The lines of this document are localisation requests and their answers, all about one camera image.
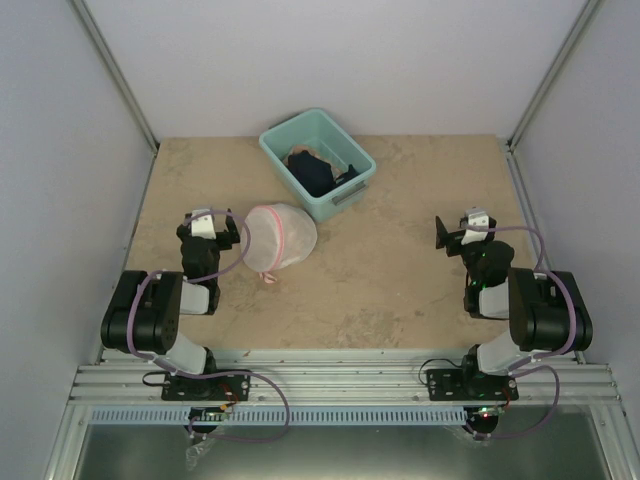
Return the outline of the white mesh laundry bag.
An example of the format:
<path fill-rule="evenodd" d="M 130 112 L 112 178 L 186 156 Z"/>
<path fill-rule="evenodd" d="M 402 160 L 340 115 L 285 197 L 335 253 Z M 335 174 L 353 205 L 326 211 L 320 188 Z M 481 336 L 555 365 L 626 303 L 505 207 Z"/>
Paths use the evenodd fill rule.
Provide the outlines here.
<path fill-rule="evenodd" d="M 284 203 L 250 210 L 240 233 L 242 260 L 267 284 L 274 272 L 304 261 L 314 250 L 317 228 L 302 209 Z"/>

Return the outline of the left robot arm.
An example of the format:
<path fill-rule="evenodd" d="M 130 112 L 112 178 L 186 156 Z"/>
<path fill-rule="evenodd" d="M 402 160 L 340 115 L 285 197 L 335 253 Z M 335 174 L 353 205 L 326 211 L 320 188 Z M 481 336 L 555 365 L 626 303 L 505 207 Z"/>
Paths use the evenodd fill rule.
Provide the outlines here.
<path fill-rule="evenodd" d="M 218 278 L 229 271 L 220 267 L 221 253 L 241 241 L 243 226 L 230 210 L 187 213 L 176 229 L 182 269 L 123 271 L 102 320 L 103 347 L 184 374 L 197 399 L 213 396 L 219 386 L 213 354 L 180 333 L 179 322 L 183 315 L 216 313 Z"/>

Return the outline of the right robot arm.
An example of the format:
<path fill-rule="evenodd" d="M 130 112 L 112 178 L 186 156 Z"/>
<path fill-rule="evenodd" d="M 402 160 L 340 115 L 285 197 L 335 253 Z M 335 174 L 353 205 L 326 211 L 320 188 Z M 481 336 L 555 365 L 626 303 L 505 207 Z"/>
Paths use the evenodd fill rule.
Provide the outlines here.
<path fill-rule="evenodd" d="M 463 304 L 476 319 L 505 320 L 508 331 L 473 346 L 463 357 L 459 387 L 471 399 L 509 393 L 519 368 L 543 358 L 585 351 L 593 324 L 575 277 L 543 268 L 514 267 L 515 249 L 497 240 L 497 221 L 482 209 L 465 212 L 457 231 L 435 218 L 435 246 L 459 257 L 466 269 Z"/>

